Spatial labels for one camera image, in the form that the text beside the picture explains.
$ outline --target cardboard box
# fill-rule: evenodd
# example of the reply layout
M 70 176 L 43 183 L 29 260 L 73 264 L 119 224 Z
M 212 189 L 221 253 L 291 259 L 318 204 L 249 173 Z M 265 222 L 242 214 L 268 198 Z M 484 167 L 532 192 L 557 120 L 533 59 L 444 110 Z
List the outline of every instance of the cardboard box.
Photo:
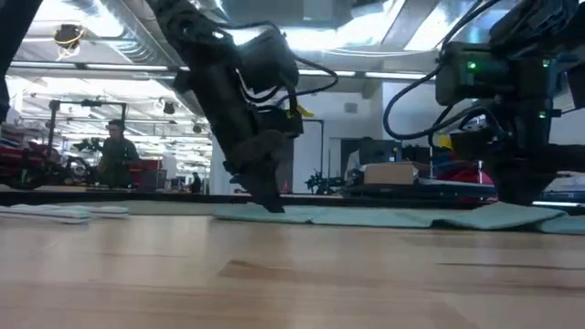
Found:
M 428 176 L 430 167 L 415 162 L 368 164 L 364 184 L 413 185 L 419 177 Z

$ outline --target wood grain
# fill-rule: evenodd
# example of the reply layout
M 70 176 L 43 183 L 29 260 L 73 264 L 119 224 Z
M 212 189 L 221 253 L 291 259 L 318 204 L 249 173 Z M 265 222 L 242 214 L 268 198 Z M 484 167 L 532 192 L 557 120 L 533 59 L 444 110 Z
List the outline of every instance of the wood grain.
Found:
M 0 218 L 0 328 L 582 328 L 585 239 Z

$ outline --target man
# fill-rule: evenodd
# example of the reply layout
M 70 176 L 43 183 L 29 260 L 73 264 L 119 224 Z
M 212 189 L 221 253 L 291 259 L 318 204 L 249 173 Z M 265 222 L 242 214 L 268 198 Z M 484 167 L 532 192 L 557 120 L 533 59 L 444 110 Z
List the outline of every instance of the man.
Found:
M 359 163 L 359 150 L 362 148 L 362 145 L 373 140 L 374 139 L 372 137 L 362 137 L 359 140 L 359 146 L 357 147 L 357 150 L 352 152 L 347 158 L 346 181 L 349 181 L 352 177 L 351 173 L 353 170 L 360 170 L 362 167 Z
M 201 193 L 201 178 L 199 178 L 198 173 L 193 173 L 193 183 L 191 183 L 191 193 L 193 193 L 193 194 Z
M 112 120 L 106 127 L 110 137 L 105 140 L 98 164 L 101 181 L 109 187 L 128 187 L 132 184 L 129 164 L 140 161 L 136 146 L 124 138 L 122 120 Z

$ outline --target wooden table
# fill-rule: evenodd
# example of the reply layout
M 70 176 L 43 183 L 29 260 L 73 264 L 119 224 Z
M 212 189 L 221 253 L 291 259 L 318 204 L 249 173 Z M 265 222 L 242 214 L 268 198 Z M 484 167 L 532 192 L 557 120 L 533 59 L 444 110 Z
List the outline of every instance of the wooden table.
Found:
M 0 218 L 2 329 L 583 328 L 585 239 Z

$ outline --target ceiling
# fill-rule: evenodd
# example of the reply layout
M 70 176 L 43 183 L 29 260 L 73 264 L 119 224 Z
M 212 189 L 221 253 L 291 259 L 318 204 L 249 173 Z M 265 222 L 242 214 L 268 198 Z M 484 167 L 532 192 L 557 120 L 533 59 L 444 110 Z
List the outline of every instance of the ceiling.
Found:
M 245 24 L 270 19 L 286 34 L 291 49 L 299 56 L 335 70 L 426 73 L 434 66 L 436 48 L 444 35 L 472 8 L 474 0 L 195 0 L 191 1 L 207 16 Z M 455 39 L 485 42 L 489 27 L 517 0 L 503 0 L 464 28 Z M 83 26 L 79 51 L 63 52 L 54 41 L 62 24 Z M 231 31 L 241 44 L 258 30 Z M 45 0 L 29 28 L 15 60 L 62 61 L 182 66 L 184 63 L 166 42 L 154 14 L 144 0 Z M 172 76 L 144 75 L 140 72 L 88 72 L 58 69 L 11 69 L 9 88 L 21 97 L 22 115 L 48 117 L 51 99 L 96 99 L 128 102 L 128 119 L 174 124 L 129 123 L 129 134 L 157 136 L 157 143 L 141 142 L 145 155 L 176 149 L 175 143 L 160 141 L 160 136 L 192 134 L 194 122 L 208 126 L 193 95 L 178 95 Z M 302 77 L 298 88 L 311 89 L 328 82 L 327 77 Z M 331 91 L 362 92 L 366 79 L 340 79 Z M 165 116 L 162 104 L 172 102 L 176 114 Z M 94 120 L 119 118 L 119 109 L 104 106 L 91 109 Z M 87 111 L 72 107 L 58 114 L 61 120 L 87 116 Z M 61 121 L 58 130 L 68 136 L 105 133 L 103 122 Z M 194 139 L 197 156 L 184 163 L 208 165 L 208 139 Z

